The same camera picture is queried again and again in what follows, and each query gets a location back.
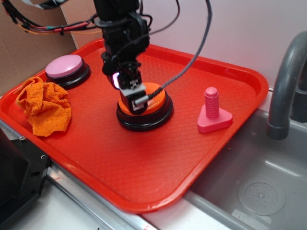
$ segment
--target led light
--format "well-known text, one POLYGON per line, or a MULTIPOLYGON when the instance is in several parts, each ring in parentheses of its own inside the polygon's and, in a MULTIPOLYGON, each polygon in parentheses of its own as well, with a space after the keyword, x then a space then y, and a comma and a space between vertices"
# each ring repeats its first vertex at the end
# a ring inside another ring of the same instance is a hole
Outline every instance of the led light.
POLYGON ((119 73, 114 73, 113 74, 113 83, 114 83, 114 86, 115 88, 119 89, 119 83, 118 83, 118 76, 119 76, 119 73))

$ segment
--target orange tray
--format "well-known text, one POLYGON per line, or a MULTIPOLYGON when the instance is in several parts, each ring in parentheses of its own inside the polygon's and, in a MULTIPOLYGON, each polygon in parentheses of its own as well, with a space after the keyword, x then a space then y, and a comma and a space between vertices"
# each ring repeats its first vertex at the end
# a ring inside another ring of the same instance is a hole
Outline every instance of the orange tray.
MULTIPOLYGON (((15 104, 13 92, 20 85, 0 99, 0 119, 113 205, 133 213, 157 210, 179 199, 268 92, 259 73, 200 57, 166 88, 174 103, 171 119, 152 131, 128 131, 116 117, 119 92, 101 71, 103 51, 99 39, 74 52, 89 64, 92 74, 68 90, 72 119, 66 133, 48 138, 32 134, 27 117, 15 104), (220 107, 232 113, 234 123, 202 134, 197 120, 204 91, 211 86, 219 90, 220 107)), ((163 84, 191 58, 150 45, 138 57, 142 79, 163 84)), ((46 79, 44 70, 35 76, 46 79)))

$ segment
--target sink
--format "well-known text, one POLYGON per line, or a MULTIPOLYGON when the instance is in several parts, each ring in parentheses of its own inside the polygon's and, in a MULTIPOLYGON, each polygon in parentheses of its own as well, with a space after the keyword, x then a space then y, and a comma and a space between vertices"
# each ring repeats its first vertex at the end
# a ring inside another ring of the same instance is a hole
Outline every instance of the sink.
POLYGON ((288 138, 273 140, 265 133, 267 117, 258 109, 185 198, 198 197, 198 207, 211 206, 234 229, 307 229, 307 126, 291 121, 288 138))

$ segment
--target orange cloth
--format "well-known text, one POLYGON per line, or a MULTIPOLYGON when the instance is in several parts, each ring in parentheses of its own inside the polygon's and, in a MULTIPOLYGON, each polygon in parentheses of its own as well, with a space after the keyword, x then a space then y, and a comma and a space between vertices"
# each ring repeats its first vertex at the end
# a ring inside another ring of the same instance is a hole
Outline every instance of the orange cloth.
POLYGON ((16 103, 29 116, 33 134, 48 137, 54 131, 65 132, 71 120, 71 106, 67 91, 54 83, 44 83, 40 77, 31 77, 15 92, 16 103))

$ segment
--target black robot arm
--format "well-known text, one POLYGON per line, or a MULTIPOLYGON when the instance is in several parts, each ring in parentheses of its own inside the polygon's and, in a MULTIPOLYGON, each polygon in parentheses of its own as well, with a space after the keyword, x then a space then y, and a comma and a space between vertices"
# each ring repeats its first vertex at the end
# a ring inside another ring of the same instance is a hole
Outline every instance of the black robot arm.
POLYGON ((95 24, 103 32, 105 53, 103 73, 114 88, 120 90, 123 103, 132 114, 140 115, 147 103, 135 106, 145 96, 136 57, 149 45, 147 21, 136 11, 138 0, 94 0, 99 19, 95 24))

